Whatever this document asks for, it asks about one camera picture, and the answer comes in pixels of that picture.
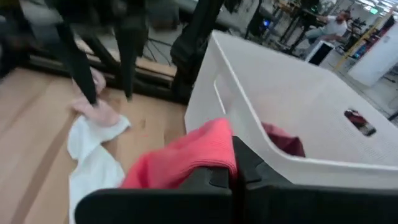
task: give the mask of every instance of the white plastic bin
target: white plastic bin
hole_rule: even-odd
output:
[[[376,128],[364,136],[344,116],[358,110]],[[295,184],[398,187],[398,129],[328,70],[228,34],[214,32],[187,113],[187,131],[227,117],[239,136]],[[304,146],[306,158],[280,151],[261,121]]]

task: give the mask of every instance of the wooden table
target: wooden table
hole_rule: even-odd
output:
[[[67,152],[68,132],[79,116],[68,104],[72,81],[17,69],[0,83],[0,223],[68,221],[68,179],[76,167]],[[132,128],[104,147],[124,170],[147,151],[185,134],[185,106],[105,89],[101,98]]]

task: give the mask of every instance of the red cloth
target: red cloth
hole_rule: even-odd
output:
[[[164,149],[141,156],[121,188],[175,189],[196,167],[203,166],[226,167],[236,178],[232,130],[227,119],[208,121]]]
[[[269,139],[282,151],[291,156],[305,157],[303,144],[298,137],[292,137],[283,129],[272,124],[261,123]]]

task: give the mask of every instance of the yellow pole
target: yellow pole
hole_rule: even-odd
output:
[[[347,60],[348,56],[351,55],[354,50],[357,48],[357,46],[364,40],[365,38],[368,38],[370,34],[373,32],[373,30],[382,22],[384,19],[387,19],[392,15],[394,10],[397,8],[398,3],[390,9],[390,11],[380,20],[378,20],[364,35],[362,35],[361,38],[347,51],[347,53],[344,54],[344,57],[340,59],[340,61],[337,63],[337,65],[333,68],[333,71],[337,71],[340,66]]]

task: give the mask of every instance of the man sitting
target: man sitting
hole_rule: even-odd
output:
[[[342,11],[337,16],[318,16],[318,19],[325,22],[326,25],[316,29],[309,30],[305,33],[305,38],[312,45],[301,57],[306,56],[317,45],[320,40],[334,42],[343,40],[343,35],[347,31],[347,20],[351,17],[349,11]]]

